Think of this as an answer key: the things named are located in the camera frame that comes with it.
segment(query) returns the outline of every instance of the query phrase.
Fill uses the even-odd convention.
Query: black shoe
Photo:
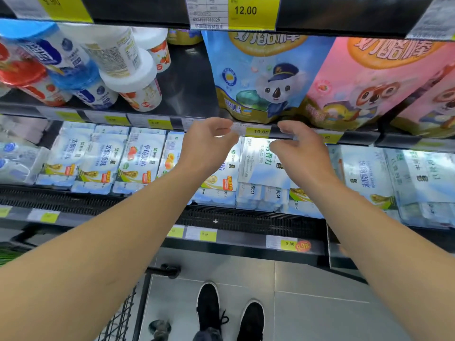
[[[257,300],[251,300],[243,310],[237,341],[262,341],[263,333],[264,308]]]
[[[229,322],[229,317],[224,315],[226,310],[220,317],[220,298],[216,285],[211,281],[202,284],[197,295],[196,311],[202,332],[212,327],[221,334],[221,325]]]

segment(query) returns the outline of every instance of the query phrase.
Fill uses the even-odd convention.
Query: pant leg
[[[197,332],[193,341],[223,341],[223,338],[217,329],[209,327],[203,332]]]

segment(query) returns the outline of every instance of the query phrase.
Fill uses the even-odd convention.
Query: white plastic container
[[[141,65],[131,76],[114,78],[100,70],[101,79],[111,90],[120,93],[137,111],[147,112],[156,108],[162,100],[161,90],[156,80],[156,64],[152,56],[139,48]]]
[[[141,65],[131,27],[59,23],[60,30],[79,42],[100,70],[114,77],[134,74]]]
[[[164,72],[171,65],[169,55],[167,28],[133,27],[134,40],[137,46],[147,50],[156,63],[158,73]]]

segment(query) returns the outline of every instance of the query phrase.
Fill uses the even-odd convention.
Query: red round sticker
[[[298,252],[307,252],[310,251],[311,249],[311,243],[310,241],[298,241],[298,243],[295,245],[295,249]]]

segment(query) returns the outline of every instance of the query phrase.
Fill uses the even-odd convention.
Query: blue lid
[[[84,68],[77,70],[71,75],[61,75],[48,71],[54,84],[61,90],[80,91],[85,90],[96,80],[100,79],[100,73],[96,64],[90,60]]]
[[[58,29],[53,21],[0,19],[0,36],[11,40],[38,37],[46,31]]]

